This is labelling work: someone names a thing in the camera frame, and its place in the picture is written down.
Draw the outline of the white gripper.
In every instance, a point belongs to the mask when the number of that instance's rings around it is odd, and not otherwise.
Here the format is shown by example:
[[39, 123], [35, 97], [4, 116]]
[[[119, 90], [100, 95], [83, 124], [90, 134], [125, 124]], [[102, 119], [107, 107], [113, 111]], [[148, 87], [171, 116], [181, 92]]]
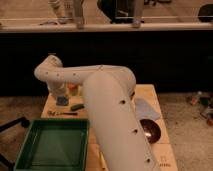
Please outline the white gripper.
[[53, 98], [67, 95], [67, 85], [65, 83], [48, 82], [47, 88]]

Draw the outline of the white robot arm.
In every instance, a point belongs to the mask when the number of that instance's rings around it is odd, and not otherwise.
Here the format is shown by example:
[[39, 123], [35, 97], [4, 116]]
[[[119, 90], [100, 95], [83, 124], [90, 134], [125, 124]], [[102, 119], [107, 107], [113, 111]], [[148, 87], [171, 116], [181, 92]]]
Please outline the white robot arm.
[[65, 67], [48, 56], [34, 70], [57, 98], [66, 85], [82, 87], [82, 99], [109, 171], [161, 171], [131, 98], [136, 88], [133, 72], [124, 66]]

